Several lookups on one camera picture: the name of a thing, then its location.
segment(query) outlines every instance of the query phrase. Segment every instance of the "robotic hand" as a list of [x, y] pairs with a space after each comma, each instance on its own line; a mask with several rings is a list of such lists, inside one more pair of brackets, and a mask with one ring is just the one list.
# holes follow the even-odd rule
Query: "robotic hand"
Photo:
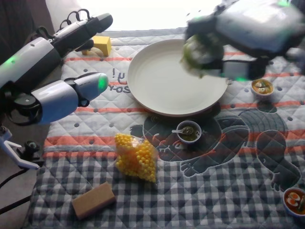
[[[239, 0], [188, 21], [183, 63], [200, 76], [213, 69], [221, 77], [244, 81], [261, 78], [269, 61], [283, 56], [304, 72], [304, 36], [305, 16], [288, 1]], [[228, 44], [253, 60], [224, 61], [223, 46]]]
[[[88, 106], [108, 87], [103, 73], [88, 73], [78, 78], [58, 80], [34, 90], [73, 50], [91, 48], [92, 36], [103, 32], [112, 24], [108, 13], [77, 21], [51, 36], [49, 40], [39, 37], [28, 43], [0, 66], [0, 115], [17, 125], [45, 124], [59, 120], [76, 110]], [[17, 112], [27, 118], [15, 122]], [[38, 169], [43, 164], [35, 154], [39, 147], [28, 141], [25, 147], [9, 142], [10, 131], [0, 125], [0, 147], [20, 167]]]

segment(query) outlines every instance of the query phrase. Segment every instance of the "gingham pattern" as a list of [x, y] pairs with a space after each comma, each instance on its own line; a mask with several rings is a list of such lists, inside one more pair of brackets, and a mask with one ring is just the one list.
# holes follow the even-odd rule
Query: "gingham pattern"
[[[158, 36], [145, 36], [145, 31], [138, 33], [136, 37], [113, 38], [111, 57], [134, 57], [150, 43], [183, 37], [182, 34], [169, 34], [177, 33], [177, 30], [164, 31], [167, 35]], [[83, 56], [74, 52], [68, 56], [71, 57]], [[226, 58], [246, 57], [229, 55]], [[128, 61], [68, 61], [63, 66], [63, 78], [81, 75], [87, 69], [88, 72], [105, 72], [113, 81], [112, 73], [125, 73], [128, 64]], [[295, 73], [296, 68], [277, 58], [267, 72]], [[296, 101], [277, 108], [289, 131], [304, 130], [305, 77], [270, 75], [267, 79], [277, 87], [275, 103]], [[245, 109], [231, 104], [257, 102], [249, 90], [248, 82], [230, 85], [220, 100], [221, 105], [229, 106], [223, 107], [218, 117], [238, 115]], [[131, 94], [110, 89], [90, 105], [93, 109], [139, 107]], [[115, 168], [115, 157], [109, 156], [110, 153], [100, 154], [113, 151], [114, 146], [94, 143], [91, 138], [130, 133], [130, 127], [143, 125], [148, 114], [97, 111], [75, 112], [52, 123], [45, 146], [48, 156], [38, 171], [25, 228], [304, 228], [285, 212], [283, 193], [272, 189], [272, 173], [253, 151], [240, 153], [229, 162], [192, 177], [183, 176], [181, 162], [160, 159], [157, 184], [125, 177]], [[302, 175], [305, 168], [303, 135], [289, 132], [286, 143], [290, 148], [285, 154], [285, 159], [297, 166]], [[80, 140], [78, 136], [88, 139]], [[55, 144], [51, 144], [54, 143], [50, 141], [52, 137], [58, 137]], [[72, 137], [75, 142], [64, 144], [65, 137]], [[117, 202], [78, 221], [71, 200], [105, 181], [112, 185]], [[298, 184], [304, 184], [303, 177]]]

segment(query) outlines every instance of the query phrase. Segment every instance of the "spoon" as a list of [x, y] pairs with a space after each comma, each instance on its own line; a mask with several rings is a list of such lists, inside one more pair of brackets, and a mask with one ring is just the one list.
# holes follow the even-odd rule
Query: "spoon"
[[184, 135], [191, 135], [194, 132], [194, 129], [190, 126], [186, 126], [181, 130], [172, 130], [172, 133], [179, 133]]

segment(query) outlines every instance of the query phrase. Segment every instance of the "checkered fabric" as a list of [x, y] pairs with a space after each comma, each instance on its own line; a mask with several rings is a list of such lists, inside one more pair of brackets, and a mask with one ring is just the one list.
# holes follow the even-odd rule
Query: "checkered fabric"
[[[305, 77], [282, 58], [273, 60], [265, 76], [275, 86], [271, 104], [253, 96], [251, 82], [234, 82], [209, 113], [194, 117], [205, 141], [185, 148], [166, 135], [180, 120], [144, 110], [125, 78], [138, 51], [180, 39], [183, 29], [123, 34], [112, 32], [108, 58], [67, 56], [63, 78], [102, 72], [110, 85], [89, 107], [51, 124], [24, 228], [305, 228], [286, 213], [282, 199], [288, 187], [304, 186]], [[226, 58], [249, 59], [230, 47]], [[156, 146], [156, 184], [115, 167], [118, 132]], [[156, 133], [164, 139], [155, 145]], [[116, 203], [77, 220], [72, 199], [106, 181]]]

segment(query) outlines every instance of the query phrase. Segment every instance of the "plate rim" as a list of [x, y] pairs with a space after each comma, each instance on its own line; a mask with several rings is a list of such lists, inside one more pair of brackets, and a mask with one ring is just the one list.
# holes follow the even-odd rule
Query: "plate rim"
[[206, 107], [206, 108], [203, 108], [203, 109], [200, 109], [200, 110], [198, 110], [198, 111], [189, 112], [189, 113], [183, 113], [183, 114], [170, 114], [170, 113], [164, 113], [164, 112], [160, 112], [160, 111], [157, 111], [157, 110], [154, 110], [154, 109], [149, 108], [148, 106], [146, 106], [146, 105], [144, 105], [142, 102], [140, 102], [140, 100], [133, 94], [133, 92], [132, 92], [133, 89], [130, 87], [130, 81], [129, 81], [130, 66], [132, 65], [132, 62], [134, 62], [136, 56], [137, 56], [139, 53], [143, 52], [143, 51], [144, 51], [145, 49], [147, 49], [148, 47], [151, 47], [151, 46], [154, 46], [154, 45], [157, 45], [157, 44], [160, 44], [160, 43], [169, 43], [169, 42], [174, 42], [174, 41], [184, 41], [184, 39], [168, 39], [168, 40], [164, 40], [164, 41], [159, 41], [159, 42], [152, 43], [152, 44], [146, 46], [145, 48], [143, 48], [142, 50], [140, 50], [140, 51], [135, 55], [135, 57], [133, 57], [132, 61], [131, 61], [130, 64], [129, 64], [128, 71], [127, 71], [127, 85], [128, 85], [128, 87], [129, 87], [129, 90], [130, 90], [130, 92], [132, 93], [133, 97], [135, 98], [135, 100], [136, 100], [138, 103], [140, 103], [144, 108], [146, 108], [146, 109], [148, 109], [148, 110], [150, 110], [150, 111], [152, 111], [152, 112], [154, 112], [154, 113], [157, 113], [157, 114], [159, 114], [159, 115], [168, 116], [168, 117], [186, 117], [186, 116], [196, 115], [196, 114], [199, 114], [199, 113], [201, 113], [201, 112], [204, 112], [204, 111], [208, 110], [208, 109], [211, 108], [213, 105], [215, 105], [215, 104], [219, 101], [219, 99], [223, 96], [223, 94], [225, 93], [225, 91], [226, 91], [226, 89], [227, 89], [227, 87], [228, 87], [228, 84], [225, 83], [226, 87], [225, 87], [225, 89], [224, 89], [224, 93], [223, 93], [218, 99], [216, 99], [216, 101], [213, 102], [210, 106], [208, 106], [208, 107]]

